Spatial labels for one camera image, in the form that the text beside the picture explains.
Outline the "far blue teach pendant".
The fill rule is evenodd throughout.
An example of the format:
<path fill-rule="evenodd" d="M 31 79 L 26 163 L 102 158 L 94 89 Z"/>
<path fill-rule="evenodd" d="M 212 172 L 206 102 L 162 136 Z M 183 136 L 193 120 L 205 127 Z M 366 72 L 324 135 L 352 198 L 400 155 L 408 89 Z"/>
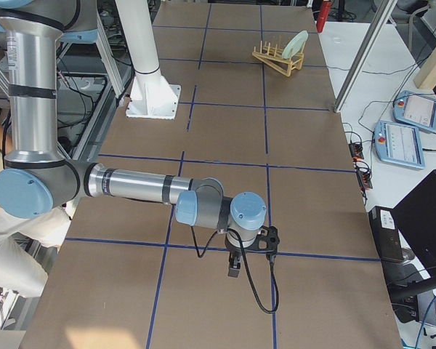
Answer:
<path fill-rule="evenodd" d="M 436 130 L 436 99 L 404 90 L 394 100 L 393 116 L 396 121 L 433 132 Z"/>

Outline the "black computer box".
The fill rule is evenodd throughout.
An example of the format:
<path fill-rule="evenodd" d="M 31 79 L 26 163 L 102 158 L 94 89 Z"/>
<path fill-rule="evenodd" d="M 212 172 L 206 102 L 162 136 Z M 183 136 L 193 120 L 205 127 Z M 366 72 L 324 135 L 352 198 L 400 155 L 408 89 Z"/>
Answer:
<path fill-rule="evenodd" d="M 375 206 L 368 216 L 381 261 L 404 264 L 415 258 L 410 248 L 401 246 L 399 231 L 395 226 L 390 208 Z"/>

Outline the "black monitor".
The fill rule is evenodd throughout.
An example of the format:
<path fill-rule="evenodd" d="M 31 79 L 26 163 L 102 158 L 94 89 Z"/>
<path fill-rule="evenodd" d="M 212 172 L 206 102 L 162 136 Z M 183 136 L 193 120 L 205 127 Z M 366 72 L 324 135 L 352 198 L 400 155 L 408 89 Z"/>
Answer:
<path fill-rule="evenodd" d="M 426 268 L 436 274 L 436 169 L 392 210 L 395 224 Z"/>

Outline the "orange black connector block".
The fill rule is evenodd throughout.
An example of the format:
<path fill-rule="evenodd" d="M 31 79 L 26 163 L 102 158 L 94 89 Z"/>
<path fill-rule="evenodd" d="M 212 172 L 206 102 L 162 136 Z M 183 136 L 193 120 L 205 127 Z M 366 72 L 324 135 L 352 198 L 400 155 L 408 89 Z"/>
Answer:
<path fill-rule="evenodd" d="M 363 144 L 359 142 L 349 144 L 350 154 L 353 161 L 363 160 Z"/>

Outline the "wooden dish rack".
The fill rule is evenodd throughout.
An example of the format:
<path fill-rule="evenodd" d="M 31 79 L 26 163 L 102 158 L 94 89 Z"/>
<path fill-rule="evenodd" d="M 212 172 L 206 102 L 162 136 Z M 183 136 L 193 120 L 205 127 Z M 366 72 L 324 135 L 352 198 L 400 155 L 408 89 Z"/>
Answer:
<path fill-rule="evenodd" d="M 258 61 L 268 65 L 277 72 L 289 77 L 294 70 L 300 70 L 304 62 L 304 47 L 303 50 L 291 59 L 283 59 L 281 53 L 284 48 L 280 46 L 272 45 L 269 41 L 260 41 L 258 47 L 254 47 L 251 55 Z"/>

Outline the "aluminium frame post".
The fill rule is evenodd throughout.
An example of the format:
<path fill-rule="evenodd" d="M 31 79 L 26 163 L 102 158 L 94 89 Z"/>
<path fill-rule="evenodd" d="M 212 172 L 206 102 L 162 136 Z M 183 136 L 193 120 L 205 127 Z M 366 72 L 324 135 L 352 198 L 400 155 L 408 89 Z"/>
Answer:
<path fill-rule="evenodd" d="M 387 23 L 393 9 L 395 8 L 397 0 L 383 0 L 383 2 L 378 7 L 376 14 L 368 27 L 368 30 L 364 36 L 364 39 L 360 45 L 360 48 L 353 60 L 349 73 L 339 91 L 339 94 L 334 103 L 334 112 L 338 113 L 341 111 L 343 105 L 345 104 L 349 94 L 351 93 L 358 76 L 362 72 L 363 66 L 365 65 L 366 59 L 373 48 L 378 36 Z"/>

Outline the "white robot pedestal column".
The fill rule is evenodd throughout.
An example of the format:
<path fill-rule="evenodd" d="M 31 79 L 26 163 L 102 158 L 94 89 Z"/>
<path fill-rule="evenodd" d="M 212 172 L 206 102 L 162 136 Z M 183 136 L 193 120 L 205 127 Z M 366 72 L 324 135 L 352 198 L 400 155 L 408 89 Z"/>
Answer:
<path fill-rule="evenodd" d="M 169 84 L 161 73 L 148 3 L 120 0 L 116 6 L 135 73 L 126 115 L 174 119 L 181 86 Z"/>

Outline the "light green plate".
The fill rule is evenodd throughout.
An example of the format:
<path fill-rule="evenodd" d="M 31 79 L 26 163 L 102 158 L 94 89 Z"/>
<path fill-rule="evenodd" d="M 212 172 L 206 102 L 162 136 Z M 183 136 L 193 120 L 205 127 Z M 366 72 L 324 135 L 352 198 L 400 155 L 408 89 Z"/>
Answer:
<path fill-rule="evenodd" d="M 301 31 L 289 43 L 285 46 L 284 50 L 281 53 L 281 57 L 283 59 L 291 59 L 294 55 L 301 52 L 303 47 L 308 39 L 308 32 Z"/>

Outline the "red cylinder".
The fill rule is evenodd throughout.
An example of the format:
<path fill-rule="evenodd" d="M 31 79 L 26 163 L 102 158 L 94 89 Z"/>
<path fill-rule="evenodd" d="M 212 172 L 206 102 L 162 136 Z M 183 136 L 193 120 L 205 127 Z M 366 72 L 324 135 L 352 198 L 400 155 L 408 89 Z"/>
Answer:
<path fill-rule="evenodd" d="M 320 11 L 316 22 L 316 28 L 318 33 L 323 32 L 324 25 L 328 19 L 329 12 L 331 10 L 331 4 L 331 0 L 322 0 L 320 4 Z"/>

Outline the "blue teach pendant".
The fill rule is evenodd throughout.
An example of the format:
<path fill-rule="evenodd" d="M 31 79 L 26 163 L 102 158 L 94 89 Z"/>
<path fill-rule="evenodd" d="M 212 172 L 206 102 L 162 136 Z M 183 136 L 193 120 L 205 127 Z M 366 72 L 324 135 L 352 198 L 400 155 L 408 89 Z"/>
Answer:
<path fill-rule="evenodd" d="M 393 116 L 396 121 L 433 132 L 436 130 L 436 99 L 404 90 L 394 100 Z"/>
<path fill-rule="evenodd" d="M 374 145 L 381 161 L 414 169 L 425 168 L 417 127 L 381 120 L 374 130 Z"/>

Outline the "near blue teach pendant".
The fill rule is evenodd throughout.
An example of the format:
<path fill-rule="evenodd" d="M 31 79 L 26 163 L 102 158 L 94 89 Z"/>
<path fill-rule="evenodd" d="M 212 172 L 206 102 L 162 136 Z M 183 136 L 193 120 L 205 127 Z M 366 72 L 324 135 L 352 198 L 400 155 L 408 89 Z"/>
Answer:
<path fill-rule="evenodd" d="M 374 145 L 381 161 L 414 169 L 425 168 L 417 127 L 381 120 L 374 130 Z"/>

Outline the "person in beige clothes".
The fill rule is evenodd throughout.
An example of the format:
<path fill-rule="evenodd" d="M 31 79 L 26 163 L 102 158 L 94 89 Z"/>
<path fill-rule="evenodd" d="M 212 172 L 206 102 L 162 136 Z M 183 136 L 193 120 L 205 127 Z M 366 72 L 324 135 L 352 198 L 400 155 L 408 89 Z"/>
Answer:
<path fill-rule="evenodd" d="M 3 138 L 0 124 L 1 151 L 13 149 L 10 137 Z M 47 272 L 13 239 L 15 233 L 37 240 L 44 247 L 59 247 L 70 226 L 70 217 L 63 208 L 31 220 L 13 217 L 0 207 L 0 287 L 17 292 L 22 297 L 40 297 L 48 280 Z"/>

